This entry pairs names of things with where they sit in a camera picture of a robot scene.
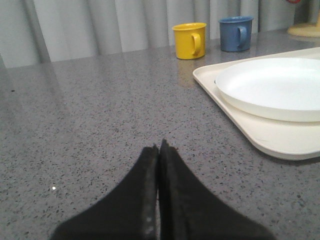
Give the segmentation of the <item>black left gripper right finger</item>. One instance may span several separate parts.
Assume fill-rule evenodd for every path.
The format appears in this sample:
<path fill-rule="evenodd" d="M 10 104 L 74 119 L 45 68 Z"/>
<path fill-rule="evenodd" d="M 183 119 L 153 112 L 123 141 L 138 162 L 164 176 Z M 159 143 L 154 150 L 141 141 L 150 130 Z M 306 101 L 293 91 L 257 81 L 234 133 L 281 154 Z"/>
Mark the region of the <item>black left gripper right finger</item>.
<path fill-rule="evenodd" d="M 209 191 L 166 140 L 160 147 L 158 187 L 162 240 L 275 239 Z"/>

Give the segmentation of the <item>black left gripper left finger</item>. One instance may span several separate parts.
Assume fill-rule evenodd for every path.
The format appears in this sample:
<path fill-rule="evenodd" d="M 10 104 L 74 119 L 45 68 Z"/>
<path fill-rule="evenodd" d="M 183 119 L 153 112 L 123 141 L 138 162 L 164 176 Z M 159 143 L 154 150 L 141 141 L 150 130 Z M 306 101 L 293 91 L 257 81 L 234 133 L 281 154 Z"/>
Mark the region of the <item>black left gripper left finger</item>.
<path fill-rule="evenodd" d="M 53 240 L 155 240 L 159 150 L 143 148 L 124 179 L 103 199 L 63 222 Z"/>

